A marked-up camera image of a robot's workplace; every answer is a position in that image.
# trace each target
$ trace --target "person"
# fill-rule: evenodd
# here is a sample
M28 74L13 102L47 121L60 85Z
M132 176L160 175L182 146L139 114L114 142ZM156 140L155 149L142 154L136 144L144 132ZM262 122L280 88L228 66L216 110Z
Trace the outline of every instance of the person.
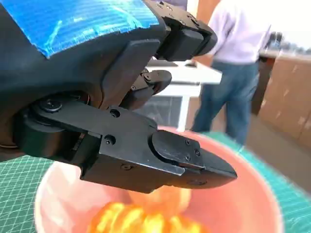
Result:
M221 0L209 27L218 41L209 54L211 67L222 72L219 85L204 85L201 106L192 131L210 131L213 119L225 105L226 133L244 144L251 117L251 99L259 81L259 51L270 37L271 25L258 8L261 1Z

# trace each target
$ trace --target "bowl rim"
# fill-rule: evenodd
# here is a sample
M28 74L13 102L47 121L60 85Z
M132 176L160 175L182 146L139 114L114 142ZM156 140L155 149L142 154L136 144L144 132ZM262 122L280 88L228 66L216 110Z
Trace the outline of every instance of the bowl rim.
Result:
M242 158L241 156L239 156L239 151L234 151L232 150L229 146L224 145L214 139L212 139L211 137L208 137L206 135L202 135L202 134L198 134L198 133L194 133L191 131L184 131L184 132L178 132L180 134L183 133L192 133L194 134L196 137L199 137L202 140L209 140L210 143L215 144L216 146L220 146L223 147L223 149L227 150L228 152L232 153L235 155L235 157L237 158L237 160L239 160L239 162L241 163L246 163L248 164L247 169L249 169L249 171L252 173L252 175L254 175L257 179L257 181L261 184L262 188L264 189L264 192L266 193L267 196L269 196L270 198L270 205L273 208L274 211L274 216L275 216L275 222L276 222L276 228L274 229L275 233L284 233L284 220L282 217L282 213L281 213L281 209L280 206L278 204L278 201L273 193L273 191L270 188L270 185L268 184L268 182L263 178L263 176L261 176L259 174L258 171L256 171L253 166L249 166L249 163ZM62 164L61 162L54 162L52 163L52 165L48 168L48 170L46 171L46 173L44 174L37 192L36 192L36 196L35 196L35 206L34 206L34 220L35 220L35 229L38 233L45 233L44 231L44 227L43 227L43 221L42 221L42 216L41 216L41 200L43 197L43 192L44 192L44 187L46 186L46 183L51 175L51 173L53 172L53 170L57 167L58 164Z

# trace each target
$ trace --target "white shirt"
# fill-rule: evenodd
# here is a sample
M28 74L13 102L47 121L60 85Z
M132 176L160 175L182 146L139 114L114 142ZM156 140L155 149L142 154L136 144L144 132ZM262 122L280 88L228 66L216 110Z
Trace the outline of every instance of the white shirt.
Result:
M259 0L220 1L208 23L218 37L209 54L224 62L255 62L270 36L267 8Z

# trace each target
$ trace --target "black plastic casing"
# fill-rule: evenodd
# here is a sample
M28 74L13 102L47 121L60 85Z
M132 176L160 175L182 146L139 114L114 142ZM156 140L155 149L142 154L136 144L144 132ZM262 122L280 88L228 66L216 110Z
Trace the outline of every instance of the black plastic casing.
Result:
M45 96L82 91L94 107L119 105L166 36L153 13L159 25L100 36L47 59L0 4L0 145L14 146L13 116ZM20 151L0 147L3 153Z

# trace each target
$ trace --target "pink bowl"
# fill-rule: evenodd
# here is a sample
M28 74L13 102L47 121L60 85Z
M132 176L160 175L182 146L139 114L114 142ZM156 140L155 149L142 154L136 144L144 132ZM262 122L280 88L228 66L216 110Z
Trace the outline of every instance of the pink bowl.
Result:
M179 134L199 141L202 148L228 161L239 176L222 187L193 190L185 216L205 224L211 233L283 232L274 194L238 152L205 136ZM49 168L35 199L38 233L85 233L92 217L107 202L130 202L124 190L81 181L79 176L80 170L75 166L55 162Z

